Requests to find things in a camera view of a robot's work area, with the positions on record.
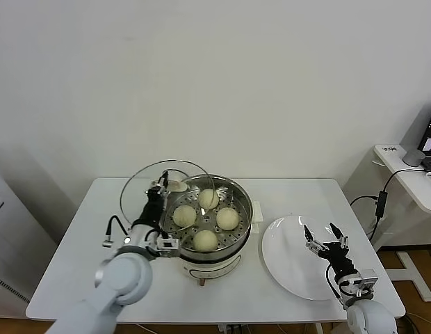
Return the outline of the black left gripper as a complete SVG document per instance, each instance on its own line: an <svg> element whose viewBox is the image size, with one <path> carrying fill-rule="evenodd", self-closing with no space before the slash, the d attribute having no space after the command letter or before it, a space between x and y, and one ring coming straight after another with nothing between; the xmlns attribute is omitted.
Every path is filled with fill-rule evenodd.
<svg viewBox="0 0 431 334"><path fill-rule="evenodd" d="M165 170L158 179L158 184L150 187L147 191L147 203L139 218L133 225L148 225L150 227L158 227L163 215L164 197L161 195L161 186L166 189L168 187L169 172Z"/></svg>

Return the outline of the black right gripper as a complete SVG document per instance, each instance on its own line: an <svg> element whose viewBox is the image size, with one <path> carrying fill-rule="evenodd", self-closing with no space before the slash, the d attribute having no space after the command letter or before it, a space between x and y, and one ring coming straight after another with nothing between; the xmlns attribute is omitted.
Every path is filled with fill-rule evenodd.
<svg viewBox="0 0 431 334"><path fill-rule="evenodd" d="M352 260L347 257L349 252L348 236L345 236L332 222L330 222L330 227L339 243L320 243L314 239L309 228L304 225L306 247L312 253L319 253L320 258L329 262L335 272L335 279L356 274L358 270L356 270Z"/></svg>

